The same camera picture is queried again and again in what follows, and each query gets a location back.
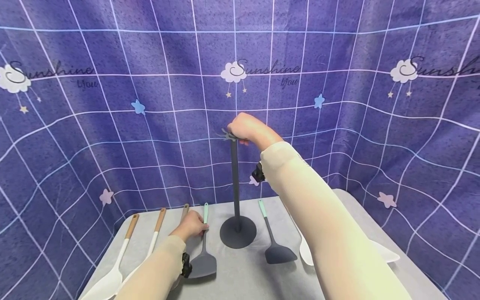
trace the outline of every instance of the gray tablecloth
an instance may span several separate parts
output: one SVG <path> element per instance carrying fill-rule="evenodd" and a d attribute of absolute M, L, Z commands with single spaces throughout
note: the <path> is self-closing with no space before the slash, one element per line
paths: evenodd
<path fill-rule="evenodd" d="M 342 203 L 372 240 L 400 255 L 400 260 L 389 264 L 414 300 L 446 299 L 415 264 L 398 248 L 387 234 L 366 213 L 350 194 L 335 190 Z M 257 199 L 241 201 L 240 212 L 257 226 L 253 243 L 240 250 L 225 246 L 219 236 L 223 222 L 233 215 L 233 203 L 209 206 L 210 230 L 207 251 L 217 259 L 216 278 L 184 280 L 174 289 L 169 300 L 317 300 L 324 299 L 313 267 L 305 265 L 299 253 L 300 236 L 278 197 L 265 198 L 264 204 L 276 241 L 290 247 L 298 256 L 294 263 L 268 265 L 264 252 L 270 238 Z M 192 207 L 202 213 L 202 207 Z M 179 223 L 182 209 L 168 210 L 158 235 L 157 245 Z M 124 278 L 144 259 L 155 227 L 158 212 L 141 213 L 132 239 L 120 264 Z M 105 256 L 87 283 L 83 294 L 112 268 L 123 242 L 130 218 L 121 226 Z M 192 258 L 200 253 L 201 240 L 191 239 L 187 252 Z"/>

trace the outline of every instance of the kitchen utensil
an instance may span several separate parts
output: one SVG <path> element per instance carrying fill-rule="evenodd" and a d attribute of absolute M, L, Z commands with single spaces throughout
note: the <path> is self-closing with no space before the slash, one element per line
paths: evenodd
<path fill-rule="evenodd" d="M 208 219 L 208 203 L 204 205 L 204 224 Z M 192 272 L 190 278 L 200 278 L 216 273 L 216 258 L 207 253 L 206 250 L 207 230 L 204 231 L 202 252 L 195 257 L 190 263 L 192 264 Z"/>
<path fill-rule="evenodd" d="M 183 210 L 182 210 L 182 212 L 181 212 L 180 222 L 181 222 L 181 221 L 183 220 L 183 218 L 185 218 L 185 216 L 187 215 L 187 213 L 188 213 L 188 208 L 189 208 L 189 207 L 190 207 L 190 204 L 188 204 L 188 203 L 183 206 Z"/>
<path fill-rule="evenodd" d="M 300 234 L 301 237 L 301 243 L 300 243 L 300 257 L 302 260 L 307 264 L 307 265 L 313 265 L 313 259 L 312 259 L 312 253 L 310 252 L 310 247 L 307 244 L 307 241 L 305 240 L 302 232 L 300 231 L 299 227 L 297 226 L 297 223 L 293 220 L 292 215 L 288 211 L 287 207 L 284 205 L 285 210 L 287 211 L 288 215 L 292 219 L 293 225 L 295 225 L 295 228 Z"/>
<path fill-rule="evenodd" d="M 396 254 L 395 252 L 389 250 L 388 248 L 384 247 L 383 245 L 375 242 L 374 240 L 370 240 L 374 247 L 377 249 L 380 256 L 384 259 L 386 263 L 396 262 L 400 259 L 400 255 Z"/>
<path fill-rule="evenodd" d="M 165 217 L 165 212 L 167 210 L 165 208 L 160 209 L 160 213 L 158 214 L 158 219 L 156 220 L 156 225 L 155 225 L 155 231 L 153 232 L 152 236 L 152 241 L 150 242 L 150 246 L 148 247 L 147 255 L 144 259 L 144 261 L 153 253 L 153 248 L 155 247 L 156 244 L 156 239 L 158 237 L 158 232 L 160 231 L 160 227 L 162 226 L 163 219 Z M 138 267 L 136 267 L 133 271 L 128 274 L 127 278 L 122 282 L 119 290 L 125 285 L 125 283 L 130 279 L 130 277 L 135 273 L 135 271 L 142 265 L 140 264 Z"/>
<path fill-rule="evenodd" d="M 181 219 L 180 219 L 180 222 L 183 220 L 183 218 L 185 218 L 185 216 L 187 215 L 188 213 L 188 209 L 189 209 L 190 205 L 187 203 L 183 206 L 183 210 L 181 212 Z M 183 277 L 182 276 L 179 276 L 177 278 L 177 280 L 173 283 L 172 287 L 170 288 L 170 290 L 174 290 L 178 285 L 179 285 L 179 282 L 181 281 Z"/>
<path fill-rule="evenodd" d="M 292 219 L 293 225 L 295 225 L 295 228 L 297 229 L 297 231 L 299 232 L 300 237 L 301 237 L 300 257 L 302 258 L 302 260 L 307 265 L 313 266 L 313 258 L 312 258 L 312 253 L 310 252 L 310 247 L 308 246 L 307 241 L 305 240 L 305 238 L 304 238 L 302 232 L 300 231 L 300 229 L 298 228 L 297 224 L 293 220 L 292 215 L 290 215 L 290 218 Z M 381 244 L 379 244 L 379 243 L 377 243 L 373 240 L 370 240 L 370 241 L 372 242 L 372 244 L 377 249 L 378 253 L 380 254 L 380 256 L 383 258 L 383 260 L 386 263 L 396 262 L 397 260 L 400 259 L 400 256 L 398 254 L 396 254 L 395 252 L 389 250 L 388 248 L 384 247 L 383 245 L 381 245 Z"/>
<path fill-rule="evenodd" d="M 270 240 L 272 244 L 265 251 L 265 258 L 267 259 L 267 264 L 283 264 L 288 262 L 293 262 L 297 260 L 297 256 L 293 253 L 292 250 L 285 246 L 281 246 L 275 242 L 273 238 L 272 229 L 268 223 L 267 212 L 262 200 L 258 201 L 262 215 L 264 215 L 265 223 L 267 224 L 268 234 L 270 235 Z"/>
<path fill-rule="evenodd" d="M 127 249 L 128 242 L 130 241 L 130 237 L 135 229 L 135 225 L 137 225 L 138 217 L 138 214 L 133 215 L 130 226 L 127 230 L 127 234 L 123 240 L 117 261 L 113 265 L 111 271 L 103 276 L 103 278 L 97 283 L 95 283 L 95 285 L 85 294 L 85 296 L 82 297 L 82 300 L 108 300 L 117 293 L 122 282 L 120 262 L 125 254 L 125 250 Z"/>

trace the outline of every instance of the sleeve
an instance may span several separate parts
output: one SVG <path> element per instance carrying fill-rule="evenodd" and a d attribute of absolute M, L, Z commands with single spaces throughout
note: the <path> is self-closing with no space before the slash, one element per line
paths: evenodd
<path fill-rule="evenodd" d="M 182 270 L 185 243 L 168 236 L 125 283 L 115 300 L 164 300 Z"/>
<path fill-rule="evenodd" d="M 327 299 L 410 299 L 332 189 L 290 144 L 269 146 L 261 163 L 310 247 Z"/>

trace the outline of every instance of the round base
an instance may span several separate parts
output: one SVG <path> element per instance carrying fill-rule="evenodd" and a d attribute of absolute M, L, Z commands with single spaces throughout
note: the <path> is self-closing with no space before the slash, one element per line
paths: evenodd
<path fill-rule="evenodd" d="M 237 220 L 233 216 L 220 228 L 220 239 L 230 248 L 241 249 L 250 245 L 257 235 L 257 226 L 245 216 L 240 216 L 240 232 L 237 232 Z"/>

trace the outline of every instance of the mint green handle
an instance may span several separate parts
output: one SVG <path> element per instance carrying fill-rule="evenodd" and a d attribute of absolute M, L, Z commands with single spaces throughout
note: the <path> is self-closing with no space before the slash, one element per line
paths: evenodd
<path fill-rule="evenodd" d="M 204 224 L 207 224 L 208 220 L 208 203 L 204 204 Z"/>
<path fill-rule="evenodd" d="M 262 200 L 258 200 L 258 205 L 260 205 L 260 210 L 262 211 L 262 215 L 264 215 L 264 218 L 266 218 L 267 211 L 265 210 L 264 202 Z"/>

